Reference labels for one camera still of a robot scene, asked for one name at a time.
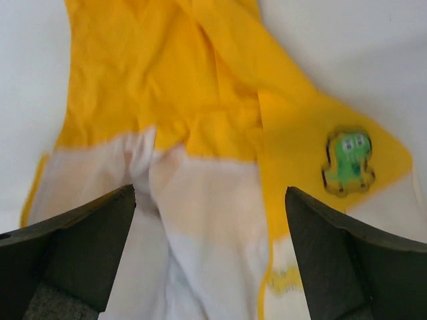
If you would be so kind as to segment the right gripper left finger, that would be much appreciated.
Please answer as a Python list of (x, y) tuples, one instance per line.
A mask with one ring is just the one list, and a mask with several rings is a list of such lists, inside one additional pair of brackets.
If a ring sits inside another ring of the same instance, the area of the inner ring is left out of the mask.
[(2, 319), (97, 319), (135, 211), (131, 185), (1, 234)]

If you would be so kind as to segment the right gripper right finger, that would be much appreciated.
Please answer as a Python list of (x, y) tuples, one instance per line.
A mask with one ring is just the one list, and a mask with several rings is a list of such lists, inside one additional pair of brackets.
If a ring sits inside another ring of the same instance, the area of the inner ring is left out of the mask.
[(381, 231), (296, 187), (285, 208), (312, 319), (425, 319), (426, 244)]

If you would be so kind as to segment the yellow cream printed kids jacket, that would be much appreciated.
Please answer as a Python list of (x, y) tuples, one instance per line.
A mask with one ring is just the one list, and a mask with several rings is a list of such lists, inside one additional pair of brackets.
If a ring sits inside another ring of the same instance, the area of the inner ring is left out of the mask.
[(318, 90), (255, 1), (67, 1), (67, 110), (24, 226), (135, 188), (102, 319), (309, 319), (294, 186), (426, 240), (405, 146)]

